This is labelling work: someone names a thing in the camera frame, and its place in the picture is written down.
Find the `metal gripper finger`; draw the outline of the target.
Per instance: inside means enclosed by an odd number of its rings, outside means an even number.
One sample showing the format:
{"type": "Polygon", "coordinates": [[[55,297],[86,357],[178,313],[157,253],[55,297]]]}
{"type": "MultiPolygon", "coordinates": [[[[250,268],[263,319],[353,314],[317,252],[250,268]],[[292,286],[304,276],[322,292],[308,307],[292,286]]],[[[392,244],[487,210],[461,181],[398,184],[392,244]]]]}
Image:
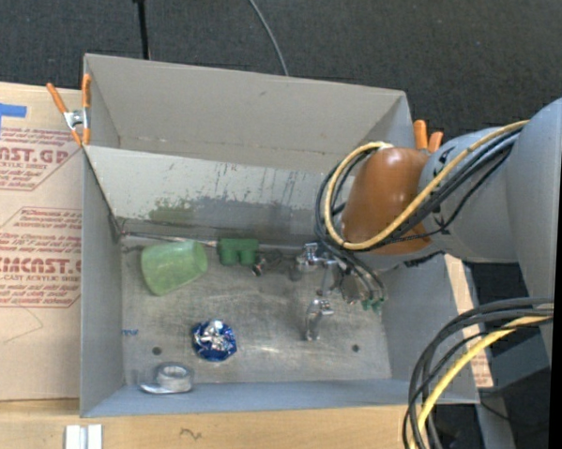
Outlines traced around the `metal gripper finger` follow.
{"type": "Polygon", "coordinates": [[[334,310],[327,299],[314,298],[310,301],[305,314],[305,339],[308,341],[318,340],[323,318],[330,317],[333,313],[334,310]]]}
{"type": "Polygon", "coordinates": [[[316,242],[306,243],[302,252],[295,256],[290,268],[290,279],[300,281],[305,275],[327,266],[328,258],[317,255],[319,244],[316,242]]]}

